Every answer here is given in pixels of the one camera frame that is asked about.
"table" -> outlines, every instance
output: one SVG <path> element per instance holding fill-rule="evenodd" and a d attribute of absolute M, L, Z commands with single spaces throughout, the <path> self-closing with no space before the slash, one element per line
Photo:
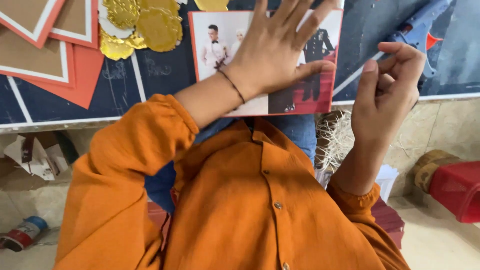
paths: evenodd
<path fill-rule="evenodd" d="M 230 10 L 251 10 L 254 0 L 231 0 Z M 280 0 L 270 0 L 275 9 Z M 428 0 L 346 0 L 335 85 L 376 53 L 376 44 L 393 32 Z M 105 59 L 90 108 L 84 109 L 18 78 L 0 75 L 0 134 L 55 129 L 101 127 L 118 120 L 131 106 L 153 94 L 174 94 L 194 84 L 195 70 L 187 12 L 182 5 L 184 39 L 173 51 L 137 50 L 127 60 Z M 480 1 L 454 0 L 434 23 L 431 33 L 445 37 L 428 51 L 438 76 L 428 80 L 422 99 L 480 96 Z M 353 82 L 333 99 L 352 104 Z"/>

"shirt button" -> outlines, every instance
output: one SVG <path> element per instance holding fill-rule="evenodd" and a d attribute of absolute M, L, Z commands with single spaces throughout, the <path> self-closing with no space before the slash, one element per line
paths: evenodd
<path fill-rule="evenodd" d="M 273 205 L 276 209 L 282 209 L 282 204 L 280 202 L 275 202 Z"/>

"orange shirt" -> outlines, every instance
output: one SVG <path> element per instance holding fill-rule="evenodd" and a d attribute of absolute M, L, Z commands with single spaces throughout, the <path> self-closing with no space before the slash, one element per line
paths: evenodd
<path fill-rule="evenodd" d="M 73 171 L 56 270 L 408 269 L 374 223 L 379 186 L 327 191 L 308 157 L 262 118 L 192 146 L 198 127 L 155 95 L 97 132 Z M 147 216 L 144 176 L 175 159 L 169 240 Z"/>

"bracelet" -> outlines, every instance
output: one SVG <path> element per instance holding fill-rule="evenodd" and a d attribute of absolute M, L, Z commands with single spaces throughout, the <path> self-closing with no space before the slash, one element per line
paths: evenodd
<path fill-rule="evenodd" d="M 218 70 L 219 73 L 221 73 L 233 86 L 233 89 L 235 89 L 239 95 L 239 97 L 241 98 L 241 101 L 243 102 L 243 104 L 245 104 L 245 99 L 243 98 L 243 95 L 240 93 L 239 89 L 235 86 L 235 84 L 232 82 L 232 80 L 230 80 L 230 78 L 225 74 L 225 72 L 221 71 L 221 70 Z"/>

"photo album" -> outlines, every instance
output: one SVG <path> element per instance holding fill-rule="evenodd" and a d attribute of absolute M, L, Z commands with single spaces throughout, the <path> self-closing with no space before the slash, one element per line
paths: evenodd
<path fill-rule="evenodd" d="M 308 10 L 299 27 L 310 16 Z M 274 11 L 267 12 L 273 16 Z M 215 74 L 228 65 L 248 33 L 252 11 L 189 12 L 192 49 L 197 81 Z M 297 65 L 316 60 L 336 63 L 342 25 L 343 4 L 320 24 L 303 48 Z M 295 85 L 271 94 L 260 95 L 226 116 L 306 114 L 329 112 L 335 72 L 321 72 Z"/>

